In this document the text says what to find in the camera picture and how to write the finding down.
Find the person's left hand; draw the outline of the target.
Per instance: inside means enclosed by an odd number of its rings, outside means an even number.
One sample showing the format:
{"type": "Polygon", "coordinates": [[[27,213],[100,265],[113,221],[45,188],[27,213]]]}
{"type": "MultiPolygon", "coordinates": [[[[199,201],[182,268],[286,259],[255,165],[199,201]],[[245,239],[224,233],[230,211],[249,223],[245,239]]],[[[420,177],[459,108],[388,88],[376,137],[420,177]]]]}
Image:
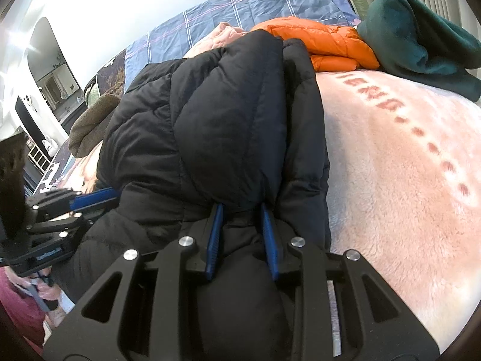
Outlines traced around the person's left hand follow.
{"type": "Polygon", "coordinates": [[[18,276],[10,267],[4,270],[14,289],[33,298],[43,311],[53,311],[59,307],[61,289],[51,278],[50,267],[27,277],[18,276]]]}

